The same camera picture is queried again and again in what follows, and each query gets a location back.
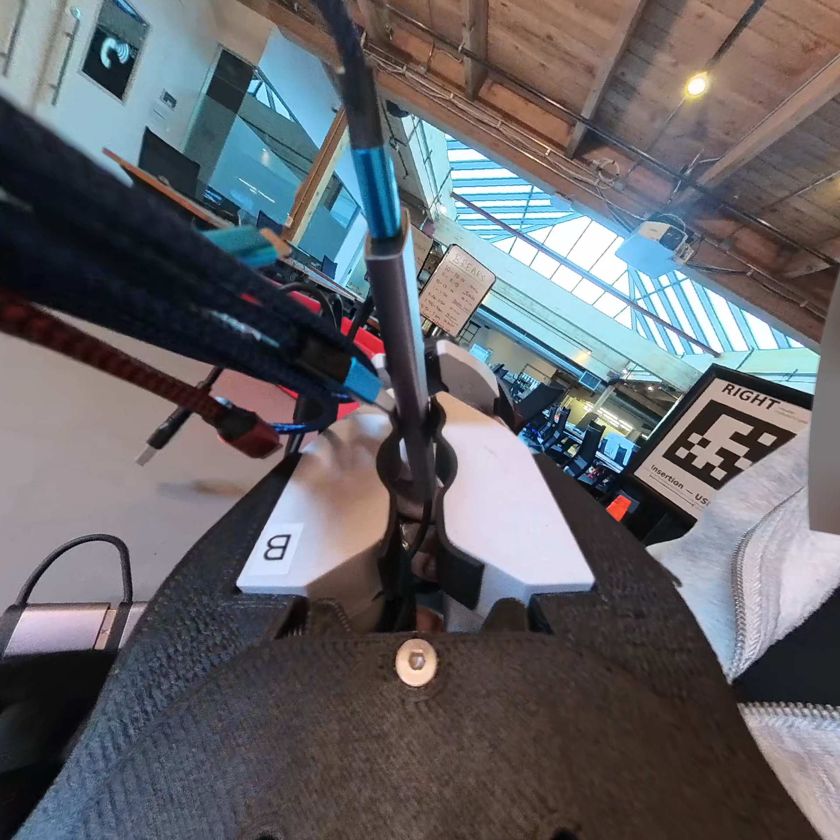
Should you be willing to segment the slim grey usb hub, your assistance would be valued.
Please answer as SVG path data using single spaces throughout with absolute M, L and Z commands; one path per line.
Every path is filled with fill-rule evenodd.
M 429 391 L 413 237 L 405 208 L 394 237 L 375 239 L 368 234 L 364 259 L 395 398 L 395 428 L 405 445 L 413 495 L 428 502 L 436 481 L 434 447 L 428 430 Z

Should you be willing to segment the black undershirt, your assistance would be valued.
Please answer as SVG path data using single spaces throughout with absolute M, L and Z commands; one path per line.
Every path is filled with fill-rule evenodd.
M 838 630 L 802 625 L 736 678 L 733 689 L 742 702 L 838 707 Z

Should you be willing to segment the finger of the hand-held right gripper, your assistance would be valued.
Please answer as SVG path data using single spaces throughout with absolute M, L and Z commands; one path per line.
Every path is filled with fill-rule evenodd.
M 440 392 L 503 424 L 503 416 L 497 410 L 501 394 L 496 376 L 459 345 L 446 339 L 426 339 L 425 372 L 428 394 L 444 418 L 441 427 L 446 427 L 451 417 L 448 409 L 440 405 Z
M 381 409 L 385 413 L 394 414 L 396 412 L 396 399 L 392 386 L 392 378 L 386 366 L 386 356 L 384 353 L 378 353 L 373 356 L 371 362 L 380 383 L 380 389 L 371 405 Z

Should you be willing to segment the grey zip hoodie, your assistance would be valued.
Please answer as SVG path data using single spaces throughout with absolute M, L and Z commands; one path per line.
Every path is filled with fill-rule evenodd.
M 839 540 L 810 522 L 810 432 L 727 483 L 684 535 L 647 551 L 705 634 L 782 804 L 819 838 L 838 838 L 839 708 L 742 702 L 733 689 L 802 625 L 838 630 Z

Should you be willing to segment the ceiling mounted projector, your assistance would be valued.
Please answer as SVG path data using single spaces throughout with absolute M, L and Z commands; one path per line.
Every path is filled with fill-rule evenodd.
M 616 249 L 615 257 L 641 275 L 659 278 L 691 260 L 700 235 L 674 213 L 643 221 Z

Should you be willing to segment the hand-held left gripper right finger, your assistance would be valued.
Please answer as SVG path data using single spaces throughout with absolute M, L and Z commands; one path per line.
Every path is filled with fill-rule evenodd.
M 479 631 L 506 599 L 528 606 L 536 595 L 590 592 L 592 569 L 527 446 L 446 392 L 434 403 L 444 473 L 436 573 L 447 631 Z

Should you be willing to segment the dark logo wall sign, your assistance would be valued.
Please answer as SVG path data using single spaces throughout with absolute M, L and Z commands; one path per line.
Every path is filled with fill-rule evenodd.
M 151 25 L 130 1 L 102 1 L 81 62 L 81 74 L 124 102 Z

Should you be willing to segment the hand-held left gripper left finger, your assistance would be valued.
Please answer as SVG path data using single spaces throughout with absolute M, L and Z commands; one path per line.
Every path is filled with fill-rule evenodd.
M 300 452 L 239 574 L 249 595 L 376 597 L 391 522 L 376 468 L 392 431 L 377 410 L 356 410 Z

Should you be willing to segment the red plastic bin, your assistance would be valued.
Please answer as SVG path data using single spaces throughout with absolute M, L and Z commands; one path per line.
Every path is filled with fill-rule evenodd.
M 321 290 L 322 289 L 320 287 L 306 286 L 304 290 L 293 290 L 290 293 L 290 295 L 301 306 L 307 308 L 310 312 L 314 314 L 320 315 L 321 304 L 312 295 L 312 293 Z M 335 295 L 325 295 L 325 297 L 327 298 L 328 302 L 337 302 L 337 307 L 340 315 L 340 331 L 342 335 L 349 338 L 353 321 L 350 318 L 347 318 L 343 315 L 343 311 L 341 310 L 343 299 Z M 366 322 L 358 329 L 358 331 L 353 335 L 353 342 L 370 360 L 372 360 L 375 355 L 384 352 L 384 344 L 378 333 L 378 328 L 375 327 L 375 325 L 372 322 Z M 340 403 L 338 406 L 338 419 L 345 418 L 352 412 L 356 411 L 359 407 L 360 404 L 357 402 Z

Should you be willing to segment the silver usb hub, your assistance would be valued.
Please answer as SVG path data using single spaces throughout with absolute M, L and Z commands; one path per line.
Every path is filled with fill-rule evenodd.
M 119 555 L 122 598 L 109 602 L 32 603 L 37 583 L 65 553 L 86 543 L 106 543 Z M 148 602 L 133 599 L 130 550 L 120 538 L 106 533 L 83 535 L 61 544 L 36 566 L 1 615 L 2 661 L 26 656 L 88 651 L 117 652 L 129 642 Z

